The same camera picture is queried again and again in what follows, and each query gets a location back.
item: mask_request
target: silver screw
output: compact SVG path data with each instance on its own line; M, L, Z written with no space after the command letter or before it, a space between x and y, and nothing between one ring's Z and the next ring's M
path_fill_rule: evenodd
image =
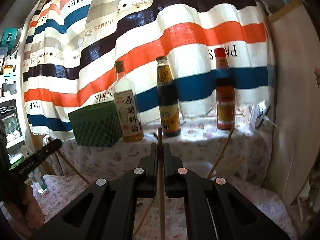
M142 174L144 172L144 169L143 168L135 168L134 169L134 173L135 174Z
M186 174L186 173L188 173L188 170L186 168L179 168L178 173L179 174Z
M106 181L105 179L103 179L103 178L96 180L96 184L97 184L98 186L103 186L103 185L105 185L106 183L107 183L107 181Z
M216 183L219 185L224 185L226 183L226 180L224 178L217 178Z

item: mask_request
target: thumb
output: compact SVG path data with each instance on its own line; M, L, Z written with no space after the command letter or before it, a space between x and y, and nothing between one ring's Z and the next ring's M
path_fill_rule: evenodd
M12 202L4 202L4 207L13 218L20 219L22 217L20 209Z

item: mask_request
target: human hand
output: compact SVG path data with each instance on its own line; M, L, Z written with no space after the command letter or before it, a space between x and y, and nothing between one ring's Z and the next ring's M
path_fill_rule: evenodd
M14 220L13 224L15 229L18 230L22 235L25 235L25 233L21 232L21 230L27 231L27 228L23 227L26 227L27 224L29 228L40 228L44 224L44 214L39 207L37 200L33 196L33 188L29 185L26 185L26 192L22 198L22 203L27 205L27 213L25 216L12 202L4 202L4 206Z

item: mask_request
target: green box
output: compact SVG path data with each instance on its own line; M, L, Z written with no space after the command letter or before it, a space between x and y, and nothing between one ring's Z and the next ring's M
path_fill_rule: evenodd
M68 116L78 145L112 147L122 137L113 101L86 106Z

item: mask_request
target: brown bottle cap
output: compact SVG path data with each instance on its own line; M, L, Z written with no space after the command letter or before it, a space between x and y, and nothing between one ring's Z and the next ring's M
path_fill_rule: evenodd
M226 52L224 51L224 48L214 49L214 54L215 54L216 58L227 58Z
M124 71L124 63L123 60L119 60L115 62L116 72L120 73Z
M162 60L162 59L168 60L167 56L159 56L156 58L157 61Z

